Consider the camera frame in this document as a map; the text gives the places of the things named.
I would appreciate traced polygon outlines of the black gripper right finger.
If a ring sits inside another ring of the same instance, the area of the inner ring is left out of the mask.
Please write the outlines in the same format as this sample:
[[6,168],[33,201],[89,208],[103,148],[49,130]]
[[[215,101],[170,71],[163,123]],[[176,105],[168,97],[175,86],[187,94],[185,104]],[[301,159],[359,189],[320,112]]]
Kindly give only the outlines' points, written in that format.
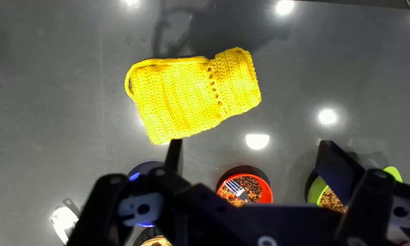
[[321,141],[314,172],[324,179],[342,202],[349,202],[365,168],[334,141]]

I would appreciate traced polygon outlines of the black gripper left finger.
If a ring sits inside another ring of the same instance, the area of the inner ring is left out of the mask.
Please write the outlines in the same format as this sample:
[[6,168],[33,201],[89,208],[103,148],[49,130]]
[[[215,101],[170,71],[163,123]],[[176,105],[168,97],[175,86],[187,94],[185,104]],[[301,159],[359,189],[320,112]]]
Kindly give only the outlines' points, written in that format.
[[182,159],[182,139],[172,139],[170,142],[167,156],[165,156],[165,167],[172,172],[179,172],[180,159]]

